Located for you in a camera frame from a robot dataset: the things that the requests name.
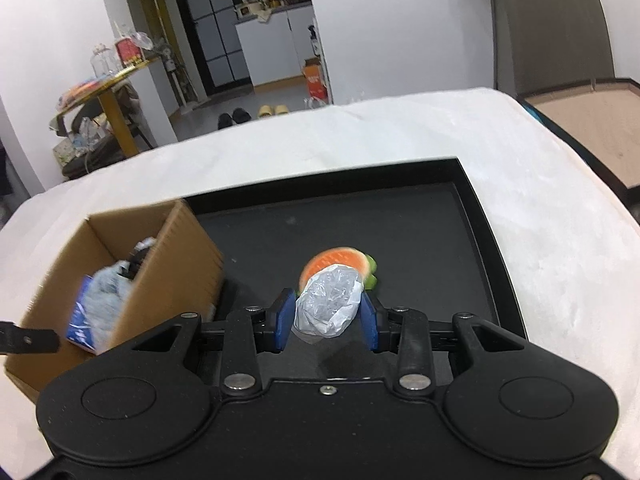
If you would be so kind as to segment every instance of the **orange watermelon slice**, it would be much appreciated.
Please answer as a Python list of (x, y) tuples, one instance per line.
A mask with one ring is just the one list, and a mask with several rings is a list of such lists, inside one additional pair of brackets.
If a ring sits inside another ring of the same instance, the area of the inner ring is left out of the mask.
[(300, 292), (304, 290), (309, 278), (333, 264), (347, 265), (356, 269), (362, 276), (365, 290), (371, 290), (378, 281), (373, 275), (378, 265), (371, 256), (361, 253), (352, 247), (336, 247), (335, 249), (328, 249), (322, 251), (320, 254), (316, 254), (316, 256), (311, 258), (309, 263), (306, 264), (302, 270), (302, 274), (300, 274), (300, 281), (298, 282)]

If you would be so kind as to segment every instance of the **bolt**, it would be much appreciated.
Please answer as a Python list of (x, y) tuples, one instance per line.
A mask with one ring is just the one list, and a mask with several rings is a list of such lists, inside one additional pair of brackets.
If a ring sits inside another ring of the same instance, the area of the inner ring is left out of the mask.
[(405, 390), (423, 390), (431, 385), (431, 379), (422, 374), (407, 374), (398, 381)]
[(338, 393), (338, 388), (330, 384), (325, 384), (324, 386), (320, 386), (320, 393), (323, 395), (335, 395)]
[(255, 378), (249, 374), (231, 374), (225, 377), (224, 382), (232, 390), (248, 390), (255, 384)]

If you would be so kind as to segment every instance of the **gold pole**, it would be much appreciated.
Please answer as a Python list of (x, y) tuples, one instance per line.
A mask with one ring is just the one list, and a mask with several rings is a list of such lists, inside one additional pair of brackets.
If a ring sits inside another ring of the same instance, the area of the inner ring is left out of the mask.
[(118, 104), (118, 100), (116, 99), (116, 95), (113, 91), (109, 89), (106, 92), (103, 92), (98, 96), (98, 100), (100, 101), (102, 110), (111, 125), (113, 136), (122, 148), (122, 153), (124, 153), (126, 157), (140, 153), (133, 137), (131, 136), (131, 131), (124, 120), (124, 115), (122, 114), (122, 110), (120, 110), (120, 105)]

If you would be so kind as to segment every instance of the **black tray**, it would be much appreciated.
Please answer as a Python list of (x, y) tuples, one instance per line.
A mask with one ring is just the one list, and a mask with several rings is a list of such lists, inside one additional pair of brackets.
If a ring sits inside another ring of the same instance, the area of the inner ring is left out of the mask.
[[(322, 250), (352, 246), (378, 263), (386, 307), (432, 320), (472, 312), (526, 337), (509, 275), (478, 198), (456, 158), (375, 166), (223, 189), (187, 198), (225, 257), (216, 319), (269, 306)], [(449, 383), (436, 352), (436, 382)], [(359, 321), (309, 345), (291, 335), (281, 354), (258, 356), (263, 380), (386, 375), (395, 356), (373, 354)]]

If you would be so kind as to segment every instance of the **white cabinet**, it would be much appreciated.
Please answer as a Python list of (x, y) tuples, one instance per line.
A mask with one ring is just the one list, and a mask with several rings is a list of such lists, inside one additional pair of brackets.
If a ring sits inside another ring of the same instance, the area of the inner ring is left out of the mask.
[(287, 16), (289, 17), (289, 24), (291, 25), (293, 44), (298, 54), (298, 64), (302, 71), (305, 67), (305, 61), (311, 57), (315, 57), (311, 47), (311, 33), (309, 32), (309, 25), (314, 24), (314, 8), (308, 6), (288, 10)]
[(300, 75), (286, 12), (272, 14), (267, 23), (239, 23), (236, 30), (254, 86)]

